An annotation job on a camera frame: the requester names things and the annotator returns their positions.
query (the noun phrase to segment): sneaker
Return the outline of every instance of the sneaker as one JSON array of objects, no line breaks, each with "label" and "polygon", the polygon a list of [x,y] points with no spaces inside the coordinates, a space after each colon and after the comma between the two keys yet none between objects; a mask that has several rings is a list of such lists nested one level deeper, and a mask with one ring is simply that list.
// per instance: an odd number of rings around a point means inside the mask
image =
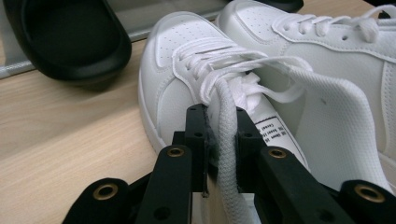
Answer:
[{"label": "sneaker", "polygon": [[[372,18],[381,11],[390,19]],[[269,56],[302,57],[315,72],[347,79],[362,89],[375,121],[376,148],[396,186],[395,6],[375,7],[358,18],[330,18],[289,14],[256,1],[237,0],[220,12],[216,23],[241,46]],[[275,79],[278,77],[262,81],[275,88],[281,82]],[[291,121],[295,115],[281,108],[283,105],[274,107],[299,140],[299,124]]]},{"label": "sneaker", "polygon": [[[193,218],[197,222],[213,221],[221,213],[225,218],[213,223],[253,222],[247,202],[236,186],[237,106],[249,113],[267,145],[289,144],[287,149],[325,185],[339,189],[348,179],[363,179],[389,188],[379,161],[373,160],[377,152],[368,101],[347,80],[318,75],[297,57],[268,57],[260,51],[240,47],[214,24],[189,12],[172,13],[156,23],[140,65],[141,116],[148,139],[157,152],[172,144],[175,131],[184,130],[188,107],[207,106],[209,124],[217,139],[219,173],[215,189],[209,188],[212,194],[208,200],[201,198],[200,204],[194,205]],[[266,69],[268,75],[286,77],[287,88],[274,91],[260,85],[263,77],[251,72],[258,68]],[[264,95],[281,104],[297,105],[296,114],[301,112],[301,116],[295,119],[299,120],[300,133],[304,133],[300,141],[309,147],[306,152],[303,147],[300,150]],[[285,137],[272,136],[284,141],[265,139],[268,138],[265,133],[281,131],[280,128]],[[317,161],[309,160],[306,153],[311,153],[309,158]],[[314,165],[313,170],[310,162],[322,165]],[[217,189],[219,195],[213,195]],[[217,196],[221,200],[216,201],[222,202],[224,212],[207,208]]]}]

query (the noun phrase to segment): black slipper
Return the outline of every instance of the black slipper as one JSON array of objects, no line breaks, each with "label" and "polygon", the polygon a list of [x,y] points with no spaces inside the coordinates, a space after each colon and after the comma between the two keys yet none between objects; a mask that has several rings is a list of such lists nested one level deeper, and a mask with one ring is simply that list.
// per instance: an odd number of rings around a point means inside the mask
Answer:
[{"label": "black slipper", "polygon": [[304,6],[304,0],[257,0],[268,6],[276,7],[286,12],[297,12]]},{"label": "black slipper", "polygon": [[131,41],[106,0],[4,0],[23,52],[44,75],[86,84],[116,75]]}]

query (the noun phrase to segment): wooden table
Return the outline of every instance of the wooden table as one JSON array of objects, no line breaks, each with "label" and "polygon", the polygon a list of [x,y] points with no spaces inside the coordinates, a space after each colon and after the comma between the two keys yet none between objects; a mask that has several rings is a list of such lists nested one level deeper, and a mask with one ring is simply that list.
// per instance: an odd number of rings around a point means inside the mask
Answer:
[{"label": "wooden table", "polygon": [[[369,8],[361,0],[305,0],[300,13],[359,16]],[[104,91],[36,70],[0,80],[0,223],[61,223],[92,182],[132,183],[152,170],[156,154],[137,101],[144,45],[133,43],[131,61]]]}]

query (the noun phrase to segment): black mount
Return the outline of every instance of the black mount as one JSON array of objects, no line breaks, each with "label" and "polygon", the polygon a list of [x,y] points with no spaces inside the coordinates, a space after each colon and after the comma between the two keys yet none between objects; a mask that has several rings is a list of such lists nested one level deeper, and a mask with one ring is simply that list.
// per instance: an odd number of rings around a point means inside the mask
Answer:
[{"label": "black mount", "polygon": [[[394,223],[396,198],[377,185],[346,181],[335,191],[321,185],[282,147],[268,147],[245,110],[237,109],[237,182],[255,193],[262,223]],[[208,197],[213,134],[205,107],[187,110],[186,131],[161,150],[152,173],[129,185],[105,178],[89,185],[64,223],[191,223],[191,194]]]}]

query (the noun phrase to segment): white shoelace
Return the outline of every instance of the white shoelace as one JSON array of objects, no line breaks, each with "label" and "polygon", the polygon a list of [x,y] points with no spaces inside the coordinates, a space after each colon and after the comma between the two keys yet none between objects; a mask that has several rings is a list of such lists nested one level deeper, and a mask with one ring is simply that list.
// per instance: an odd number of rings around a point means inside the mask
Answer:
[{"label": "white shoelace", "polygon": [[380,11],[387,12],[391,18],[396,18],[396,7],[391,5],[384,5],[381,7],[375,7],[360,17],[351,18],[348,16],[341,17],[317,17],[315,15],[299,15],[291,14],[295,17],[295,20],[285,24],[284,29],[288,30],[293,23],[300,23],[299,32],[306,34],[313,27],[316,29],[316,34],[318,36],[325,36],[330,31],[332,24],[344,24],[350,25],[351,27],[360,27],[361,33],[363,34],[364,40],[368,43],[374,43],[378,37],[379,27],[377,21],[372,18],[375,13]]},{"label": "white shoelace", "polygon": [[201,84],[197,92],[200,102],[210,104],[210,93],[216,81],[224,77],[229,82],[236,105],[248,113],[258,105],[262,93],[280,103],[289,103],[300,97],[303,89],[294,84],[287,91],[275,92],[259,85],[260,79],[256,75],[243,76],[243,73],[265,65],[276,66],[278,63],[311,70],[310,65],[298,57],[268,58],[262,52],[239,47],[232,40],[225,38],[209,37],[191,41],[176,49],[173,58],[179,61],[188,58],[187,69],[192,69],[195,80]]},{"label": "white shoelace", "polygon": [[218,183],[227,218],[230,223],[252,223],[248,206],[237,190],[234,148],[234,136],[237,131],[235,105],[252,113],[259,104],[262,94],[280,103],[287,103],[300,97],[304,90],[293,84],[284,92],[271,91],[258,84],[260,79],[256,75],[246,76],[245,72],[271,65],[288,73],[290,70],[281,63],[306,70],[311,70],[311,67],[297,57],[268,58],[259,51],[239,47],[229,39],[209,37],[191,41],[174,51],[175,75],[187,85],[190,85],[188,81],[176,72],[176,63],[184,60],[187,70],[192,71],[193,78],[198,84],[195,87],[198,89],[190,86],[199,98],[195,100],[210,105],[212,91],[216,91],[220,98]]}]

